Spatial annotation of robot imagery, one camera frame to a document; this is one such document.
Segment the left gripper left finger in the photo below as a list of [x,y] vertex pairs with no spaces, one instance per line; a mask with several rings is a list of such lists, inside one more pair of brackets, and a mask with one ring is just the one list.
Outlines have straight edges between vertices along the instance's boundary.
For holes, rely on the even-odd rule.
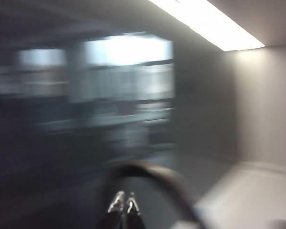
[[122,225],[125,192],[118,191],[111,201],[106,214],[97,223],[96,229],[119,229]]

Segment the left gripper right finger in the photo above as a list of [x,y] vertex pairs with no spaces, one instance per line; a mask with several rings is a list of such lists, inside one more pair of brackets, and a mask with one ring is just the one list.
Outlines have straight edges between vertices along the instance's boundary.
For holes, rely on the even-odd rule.
[[138,202],[133,192],[130,193],[126,201],[126,217],[125,228],[126,229],[145,229],[145,225],[141,216],[141,211]]

